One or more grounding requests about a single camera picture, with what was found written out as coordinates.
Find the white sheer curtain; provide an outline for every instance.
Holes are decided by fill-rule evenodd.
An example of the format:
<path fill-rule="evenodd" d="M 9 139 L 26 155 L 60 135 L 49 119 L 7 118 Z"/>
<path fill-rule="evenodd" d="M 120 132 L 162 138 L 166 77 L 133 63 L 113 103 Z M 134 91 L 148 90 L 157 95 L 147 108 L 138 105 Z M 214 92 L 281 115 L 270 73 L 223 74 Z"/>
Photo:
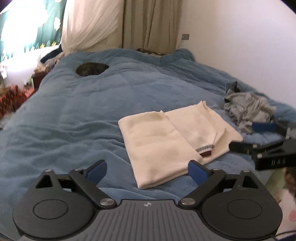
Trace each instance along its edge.
<path fill-rule="evenodd" d="M 122 0 L 67 0 L 62 49 L 84 51 L 112 35 L 118 26 Z"/>

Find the black and white circular logo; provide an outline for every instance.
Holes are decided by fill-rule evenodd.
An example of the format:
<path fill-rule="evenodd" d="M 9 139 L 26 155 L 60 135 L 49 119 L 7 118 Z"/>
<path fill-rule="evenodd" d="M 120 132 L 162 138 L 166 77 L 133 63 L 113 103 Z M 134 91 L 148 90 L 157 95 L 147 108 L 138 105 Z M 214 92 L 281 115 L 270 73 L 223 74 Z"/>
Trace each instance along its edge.
<path fill-rule="evenodd" d="M 144 206 L 145 206 L 145 207 L 150 207 L 150 206 L 152 206 L 152 203 L 150 203 L 150 202 L 146 202 L 146 203 L 144 203 Z"/>

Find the crumpled gray clothing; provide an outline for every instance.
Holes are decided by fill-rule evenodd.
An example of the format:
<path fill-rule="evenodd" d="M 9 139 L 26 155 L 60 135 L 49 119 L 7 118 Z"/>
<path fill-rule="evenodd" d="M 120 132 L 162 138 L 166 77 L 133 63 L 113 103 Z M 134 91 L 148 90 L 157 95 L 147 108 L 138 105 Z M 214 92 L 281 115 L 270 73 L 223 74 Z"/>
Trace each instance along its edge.
<path fill-rule="evenodd" d="M 270 122 L 276 107 L 271 106 L 265 97 L 252 92 L 235 93 L 229 90 L 225 99 L 224 110 L 238 128 L 245 133 L 252 133 L 252 122 Z"/>

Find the folded sweater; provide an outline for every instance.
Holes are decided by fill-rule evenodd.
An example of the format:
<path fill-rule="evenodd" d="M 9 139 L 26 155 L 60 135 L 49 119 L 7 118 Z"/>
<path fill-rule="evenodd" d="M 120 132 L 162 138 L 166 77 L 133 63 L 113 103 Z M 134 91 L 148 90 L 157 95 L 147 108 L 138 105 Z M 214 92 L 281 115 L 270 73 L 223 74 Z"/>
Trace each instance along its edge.
<path fill-rule="evenodd" d="M 190 160 L 206 164 L 242 136 L 205 102 L 164 113 L 146 112 L 118 122 L 139 189 L 185 175 Z M 211 156 L 196 149 L 214 144 Z"/>

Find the blue comforter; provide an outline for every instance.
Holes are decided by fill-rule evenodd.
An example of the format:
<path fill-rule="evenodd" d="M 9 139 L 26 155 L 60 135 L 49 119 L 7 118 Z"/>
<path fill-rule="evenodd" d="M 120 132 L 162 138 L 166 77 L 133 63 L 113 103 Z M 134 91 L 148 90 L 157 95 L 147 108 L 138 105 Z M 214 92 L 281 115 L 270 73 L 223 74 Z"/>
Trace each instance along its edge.
<path fill-rule="evenodd" d="M 101 62 L 110 68 L 101 75 L 80 77 L 75 70 L 85 62 Z M 235 126 L 223 111 L 225 84 L 232 81 L 236 79 L 229 74 L 196 63 L 185 49 L 161 58 L 123 49 L 63 58 L 0 132 L 0 232 L 18 238 L 12 210 L 30 183 L 47 168 L 68 173 L 104 159 L 108 171 L 98 187 L 117 201 L 178 201 L 196 188 L 189 176 L 151 189 L 137 188 L 118 120 L 206 100 L 210 108 Z M 241 82 L 239 86 L 243 91 L 256 92 Z M 277 117 L 296 121 L 294 109 L 273 100 L 270 103 L 277 106 Z M 272 133 L 244 135 L 245 141 L 258 143 L 278 138 Z M 255 171 L 248 155 L 233 153 L 207 166 L 236 174 L 249 169 L 263 183 L 271 174 Z"/>

